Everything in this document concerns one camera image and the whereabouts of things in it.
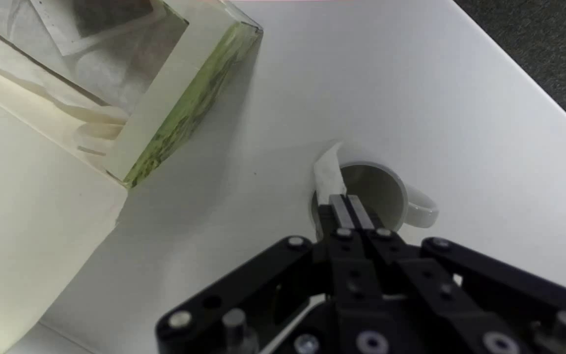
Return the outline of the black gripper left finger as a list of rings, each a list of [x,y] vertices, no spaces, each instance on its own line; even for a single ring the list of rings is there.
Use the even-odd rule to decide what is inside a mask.
[[[257,354],[326,288],[326,241],[355,231],[345,196],[314,213],[320,243],[290,235],[167,312],[155,325],[157,353]]]

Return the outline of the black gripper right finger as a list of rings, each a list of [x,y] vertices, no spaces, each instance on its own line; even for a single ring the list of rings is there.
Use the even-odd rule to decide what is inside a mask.
[[[385,298],[438,354],[566,354],[566,288],[491,257],[424,239],[408,247],[345,199]]]

